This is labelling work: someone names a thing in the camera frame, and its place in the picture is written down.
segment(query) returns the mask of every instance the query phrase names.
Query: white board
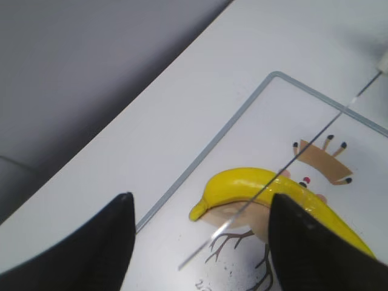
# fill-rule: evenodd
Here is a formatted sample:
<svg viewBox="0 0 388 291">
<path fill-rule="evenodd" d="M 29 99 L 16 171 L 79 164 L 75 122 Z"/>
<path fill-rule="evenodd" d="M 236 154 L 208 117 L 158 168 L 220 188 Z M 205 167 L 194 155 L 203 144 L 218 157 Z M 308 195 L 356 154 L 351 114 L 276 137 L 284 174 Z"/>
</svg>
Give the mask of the white board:
<svg viewBox="0 0 388 291">
<path fill-rule="evenodd" d="M 178 265 L 194 251 L 215 227 L 191 222 L 189 212 L 202 196 L 206 182 L 215 174 L 236 167 L 257 167 L 277 172 L 293 156 L 293 143 L 309 141 L 338 110 L 284 78 L 274 77 L 234 123 L 213 150 L 136 237 L 136 244 L 123 290 L 266 290 L 270 276 L 266 265 L 255 266 L 264 257 L 264 243 L 257 237 L 229 239 L 218 260 L 201 252 L 186 268 Z M 334 186 L 313 167 L 296 161 L 289 168 L 291 179 L 310 178 L 308 188 L 327 198 L 328 205 L 364 240 L 376 257 L 388 263 L 388 139 L 356 119 L 342 115 L 315 143 L 322 147 L 333 134 L 327 152 L 342 142 L 347 148 L 337 160 L 353 174 L 350 184 Z M 227 231 L 242 234 L 247 226 Z M 265 280 L 253 288 L 265 277 Z M 273 274 L 271 290 L 280 290 Z"/>
</svg>

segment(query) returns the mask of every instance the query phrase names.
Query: printed illustration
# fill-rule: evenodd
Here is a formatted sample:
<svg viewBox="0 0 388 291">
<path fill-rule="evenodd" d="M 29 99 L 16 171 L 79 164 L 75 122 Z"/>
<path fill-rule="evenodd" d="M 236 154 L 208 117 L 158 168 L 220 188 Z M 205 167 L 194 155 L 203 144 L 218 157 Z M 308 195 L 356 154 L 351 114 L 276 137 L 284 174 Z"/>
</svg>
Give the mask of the printed illustration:
<svg viewBox="0 0 388 291">
<path fill-rule="evenodd" d="M 343 142 L 341 147 L 330 155 L 326 152 L 327 146 L 334 139 L 329 135 L 320 149 L 311 145 L 299 158 L 303 162 L 321 172 L 324 177 L 333 185 L 346 185 L 352 182 L 349 177 L 353 173 L 336 157 L 345 151 L 347 144 Z M 300 145 L 297 142 L 293 144 L 293 152 L 296 155 L 302 150 L 308 142 L 301 140 Z M 223 171 L 212 177 L 205 186 L 201 200 L 190 212 L 190 220 L 201 220 L 219 227 L 228 218 L 235 214 L 244 204 L 258 193 L 273 177 L 274 172 L 259 168 L 236 168 Z M 206 259 L 206 263 L 211 259 L 217 259 L 221 250 L 231 239 L 235 240 L 234 249 L 236 249 L 242 239 L 256 236 L 265 243 L 264 257 L 256 265 L 256 269 L 265 265 L 266 271 L 264 276 L 252 287 L 247 286 L 247 291 L 257 291 L 260 287 L 270 290 L 273 285 L 273 273 L 270 264 L 270 249 L 268 242 L 268 222 L 272 198 L 275 193 L 285 193 L 293 200 L 305 208 L 318 221 L 323 223 L 337 235 L 373 256 L 370 249 L 358 237 L 358 235 L 326 205 L 326 199 L 323 195 L 316 195 L 311 192 L 307 185 L 310 183 L 308 173 L 303 181 L 297 183 L 290 179 L 290 173 L 284 171 L 265 191 L 260 194 L 254 203 L 251 203 L 246 211 L 231 225 L 231 228 L 249 226 L 248 232 L 223 233 L 220 234 L 210 245 L 211 251 L 219 239 L 223 239 L 221 245 Z"/>
</svg>

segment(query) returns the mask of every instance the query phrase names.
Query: bare tree drawing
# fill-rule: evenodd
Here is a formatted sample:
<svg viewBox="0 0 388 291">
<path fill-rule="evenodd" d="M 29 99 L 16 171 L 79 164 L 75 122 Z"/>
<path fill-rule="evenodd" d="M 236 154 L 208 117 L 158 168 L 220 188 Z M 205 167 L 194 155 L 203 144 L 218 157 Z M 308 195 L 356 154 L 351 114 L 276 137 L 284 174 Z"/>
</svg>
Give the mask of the bare tree drawing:
<svg viewBox="0 0 388 291">
<path fill-rule="evenodd" d="M 222 244 L 206 259 L 205 263 L 207 263 L 211 258 L 213 258 L 215 256 L 215 261 L 217 262 L 218 260 L 218 256 L 219 256 L 219 253 L 221 252 L 222 248 L 225 246 L 226 242 L 232 238 L 238 238 L 235 246 L 234 246 L 234 249 L 236 249 L 238 247 L 238 245 L 240 244 L 241 240 L 243 238 L 247 238 L 249 236 L 252 236 L 252 235 L 255 235 L 253 233 L 253 231 L 249 230 L 248 232 L 245 232 L 245 233 L 222 233 L 220 234 L 219 236 L 217 236 L 214 241 L 211 243 L 210 247 L 211 247 L 211 250 L 213 251 L 213 248 L 214 248 L 214 245 L 215 243 L 217 242 L 217 240 L 220 238 L 220 237 L 223 237 L 225 236 L 226 239 L 222 242 Z M 247 291 L 257 291 L 260 286 L 264 283 L 264 281 L 269 278 L 270 282 L 269 282 L 269 285 L 264 289 L 264 291 L 268 291 L 271 289 L 272 285 L 273 285 L 273 273 L 272 273 L 272 268 L 271 268 L 271 264 L 270 264 L 270 261 L 269 261 L 269 245 L 266 244 L 265 246 L 265 251 L 264 251 L 264 258 L 256 265 L 255 269 L 258 269 L 261 265 L 265 264 L 266 266 L 266 272 L 264 274 L 264 276 L 260 279 L 259 282 L 257 282 L 252 288 L 250 289 L 247 289 Z"/>
</svg>

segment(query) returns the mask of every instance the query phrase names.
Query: gray border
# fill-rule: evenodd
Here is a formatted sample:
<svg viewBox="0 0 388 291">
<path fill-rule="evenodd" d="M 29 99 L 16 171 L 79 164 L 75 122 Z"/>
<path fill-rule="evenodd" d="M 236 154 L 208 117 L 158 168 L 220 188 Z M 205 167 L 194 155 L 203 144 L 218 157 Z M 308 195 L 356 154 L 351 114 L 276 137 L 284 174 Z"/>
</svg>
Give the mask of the gray border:
<svg viewBox="0 0 388 291">
<path fill-rule="evenodd" d="M 151 220 L 155 213 L 167 202 L 167 200 L 175 193 L 175 191 L 182 185 L 182 183 L 190 176 L 190 174 L 198 167 L 198 165 L 206 158 L 206 156 L 213 150 L 213 148 L 219 143 L 219 141 L 224 137 L 224 135 L 232 128 L 236 121 L 244 114 L 244 112 L 249 108 L 249 106 L 256 100 L 260 93 L 268 86 L 268 84 L 276 77 L 279 77 L 285 80 L 288 83 L 291 83 L 294 86 L 297 86 L 299 89 L 311 94 L 312 96 L 318 98 L 319 100 L 325 102 L 326 104 L 338 109 L 344 110 L 345 106 L 342 104 L 330 99 L 329 97 L 321 94 L 320 92 L 310 88 L 309 86 L 304 85 L 296 79 L 291 78 L 282 72 L 272 72 L 270 73 L 264 81 L 257 87 L 257 89 L 250 95 L 248 100 L 237 110 L 237 112 L 232 116 L 232 118 L 224 125 L 224 127 L 216 134 L 216 136 L 209 142 L 209 144 L 204 148 L 204 150 L 195 158 L 195 160 L 188 166 L 188 168 L 182 173 L 181 176 L 172 184 L 172 186 L 163 194 L 163 196 L 155 203 L 155 205 L 140 219 L 139 223 L 136 225 L 136 232 L 140 230 Z M 358 113 L 355 113 L 353 110 L 347 109 L 344 111 L 344 114 L 347 116 L 359 121 L 360 123 L 368 126 L 374 131 L 386 136 L 388 138 L 388 130 L 380 125 L 374 123 L 373 121 L 361 116 Z"/>
</svg>

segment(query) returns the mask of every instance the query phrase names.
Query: thin wire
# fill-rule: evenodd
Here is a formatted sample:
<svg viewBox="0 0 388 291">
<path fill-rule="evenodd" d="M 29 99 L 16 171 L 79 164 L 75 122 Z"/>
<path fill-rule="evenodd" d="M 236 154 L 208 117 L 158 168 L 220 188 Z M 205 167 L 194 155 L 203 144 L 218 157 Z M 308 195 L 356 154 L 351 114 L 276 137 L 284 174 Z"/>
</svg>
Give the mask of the thin wire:
<svg viewBox="0 0 388 291">
<path fill-rule="evenodd" d="M 189 263 L 200 251 L 202 251 L 203 248 L 210 244 L 214 239 L 217 238 L 218 235 L 222 234 L 223 231 L 225 231 L 233 222 L 235 222 L 240 214 L 245 211 L 248 205 L 252 203 L 263 191 L 265 191 L 265 189 L 268 188 L 268 186 L 271 185 L 271 183 L 274 182 L 274 180 L 276 180 L 282 174 L 282 172 L 285 171 L 285 169 L 287 169 L 293 162 L 295 162 L 351 105 L 353 105 L 357 98 L 360 97 L 365 92 L 365 90 L 368 89 L 368 87 L 377 80 L 380 75 L 381 72 L 378 72 L 378 74 L 374 76 L 373 79 L 370 80 L 368 84 L 366 84 L 355 97 L 353 97 L 348 105 L 340 109 L 339 113 L 334 116 L 334 118 L 330 120 L 330 122 L 325 125 L 323 129 L 321 129 L 318 134 L 314 136 L 314 138 L 303 149 L 301 149 L 299 153 L 295 155 L 255 196 L 250 198 L 231 218 L 229 218 L 219 229 L 217 229 L 210 236 L 210 238 L 208 238 L 203 244 L 201 244 L 200 247 L 198 247 L 190 256 L 188 256 L 187 259 L 185 259 L 183 263 L 178 266 L 178 270 L 182 270 L 182 268 L 186 266 L 187 263 Z"/>
</svg>

